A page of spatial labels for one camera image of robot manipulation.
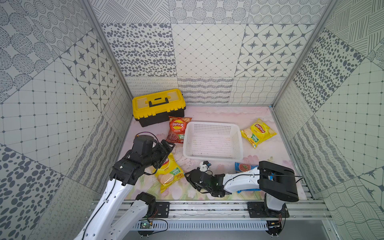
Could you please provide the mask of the blue Lay's chip bag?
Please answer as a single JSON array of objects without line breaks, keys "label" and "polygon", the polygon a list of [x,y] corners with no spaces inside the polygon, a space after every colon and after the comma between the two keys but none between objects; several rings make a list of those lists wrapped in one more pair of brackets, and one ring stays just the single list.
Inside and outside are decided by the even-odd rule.
[{"label": "blue Lay's chip bag", "polygon": [[[242,164],[242,163],[235,162],[236,173],[248,172],[248,171],[253,170],[255,168],[258,168],[258,167],[259,167],[259,165],[250,165],[250,164]],[[239,190],[239,191],[237,191],[237,193],[240,194],[241,192],[257,192],[257,191],[261,191],[261,190],[260,189],[245,189],[245,190]]]}]

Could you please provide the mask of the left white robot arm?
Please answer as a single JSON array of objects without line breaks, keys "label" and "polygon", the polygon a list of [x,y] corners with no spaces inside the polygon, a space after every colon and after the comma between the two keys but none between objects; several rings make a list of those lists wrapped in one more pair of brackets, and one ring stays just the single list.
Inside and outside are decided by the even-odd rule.
[{"label": "left white robot arm", "polygon": [[147,174],[146,169],[154,167],[158,170],[175,146],[166,140],[159,141],[149,132],[137,135],[132,149],[113,165],[108,184],[96,209],[75,238],[121,240],[139,220],[155,216],[156,198],[142,192],[130,208],[115,220],[118,210],[136,182]]}]

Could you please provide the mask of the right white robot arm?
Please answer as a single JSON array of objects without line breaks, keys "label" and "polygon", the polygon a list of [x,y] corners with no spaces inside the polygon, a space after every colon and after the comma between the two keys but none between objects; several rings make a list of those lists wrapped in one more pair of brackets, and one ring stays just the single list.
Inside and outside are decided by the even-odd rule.
[{"label": "right white robot arm", "polygon": [[268,161],[249,171],[236,174],[209,174],[208,170],[196,168],[185,173],[192,187],[202,194],[223,198],[238,191],[260,190],[265,193],[264,206],[280,212],[285,203],[299,201],[295,171]]}]

